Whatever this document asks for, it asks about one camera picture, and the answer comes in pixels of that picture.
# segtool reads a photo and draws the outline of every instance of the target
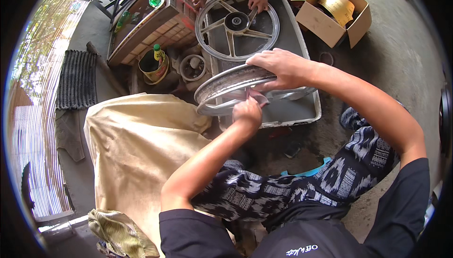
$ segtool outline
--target beige cloth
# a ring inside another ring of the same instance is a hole
[[[79,111],[76,109],[55,110],[55,138],[57,149],[65,149],[78,162],[85,158],[80,140]]]
[[[94,164],[96,208],[126,214],[157,246],[160,191],[210,140],[211,118],[173,95],[136,94],[88,109],[84,132]]]

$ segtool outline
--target cardboard box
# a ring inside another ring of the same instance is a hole
[[[333,48],[342,37],[348,35],[351,48],[365,35],[371,26],[370,5],[366,0],[349,0],[355,6],[354,11],[360,12],[348,29],[341,27],[324,12],[316,8],[319,0],[291,0],[300,1],[302,7],[296,15],[296,20],[303,25],[303,30],[310,30],[321,38],[329,47]]]

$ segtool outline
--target ribbed mat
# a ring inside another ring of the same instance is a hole
[[[56,107],[88,108],[97,104],[96,54],[67,50],[61,67]]]

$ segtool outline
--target wheel hub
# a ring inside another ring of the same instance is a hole
[[[225,17],[225,27],[231,31],[239,32],[247,28],[249,18],[243,12],[232,12]]]

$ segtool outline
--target bucket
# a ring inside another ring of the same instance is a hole
[[[193,57],[197,57],[201,61],[203,61],[203,71],[196,78],[189,78],[186,76],[186,65],[190,62],[190,59],[192,59]],[[181,64],[179,65],[179,72],[181,73],[181,76],[184,80],[189,82],[197,81],[198,79],[202,78],[203,75],[206,73],[206,60],[204,59],[204,57],[199,55],[188,55],[181,61]]]
[[[157,61],[154,59],[154,50],[148,51],[139,61],[139,69],[143,74],[146,76],[144,82],[149,85],[155,85],[161,82],[161,80],[167,75],[168,71],[168,56],[162,51],[164,54],[164,60],[162,64],[155,70],[149,71],[150,68],[153,67],[153,64]]]

